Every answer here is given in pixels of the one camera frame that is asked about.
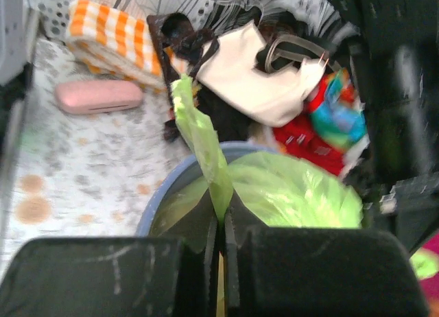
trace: checkered towel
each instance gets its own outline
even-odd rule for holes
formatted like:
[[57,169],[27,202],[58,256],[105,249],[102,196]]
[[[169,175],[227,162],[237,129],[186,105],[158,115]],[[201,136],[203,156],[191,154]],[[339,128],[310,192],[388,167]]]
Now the checkered towel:
[[[89,0],[72,2],[69,13],[65,43],[92,73],[111,73],[156,89],[164,87],[145,21]],[[187,63],[170,49],[167,53],[174,68],[185,72]]]

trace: striped fabric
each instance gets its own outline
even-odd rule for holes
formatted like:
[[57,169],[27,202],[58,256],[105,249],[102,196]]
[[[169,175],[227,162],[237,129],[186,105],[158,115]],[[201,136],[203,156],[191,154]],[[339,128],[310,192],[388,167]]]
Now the striped fabric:
[[[164,87],[148,26],[125,12],[89,0],[70,4],[65,43],[92,73],[111,73],[155,89]],[[183,73],[187,63],[167,53]]]

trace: pink cloth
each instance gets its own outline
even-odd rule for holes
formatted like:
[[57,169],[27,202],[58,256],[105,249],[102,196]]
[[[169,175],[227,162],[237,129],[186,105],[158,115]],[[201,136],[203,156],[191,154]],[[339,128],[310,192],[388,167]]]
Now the pink cloth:
[[[423,248],[439,255],[439,233],[431,238]],[[439,274],[436,274],[436,276],[430,279],[421,281],[420,284],[427,298],[439,300]]]

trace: white cloth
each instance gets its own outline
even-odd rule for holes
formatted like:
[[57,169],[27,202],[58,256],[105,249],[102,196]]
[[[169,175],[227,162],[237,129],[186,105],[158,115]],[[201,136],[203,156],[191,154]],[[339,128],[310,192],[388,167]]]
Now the white cloth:
[[302,112],[304,99],[324,74],[319,60],[299,70],[285,67],[272,74],[257,69],[256,54],[266,43],[253,22],[219,38],[219,50],[203,64],[197,79],[220,98],[262,124],[281,127]]

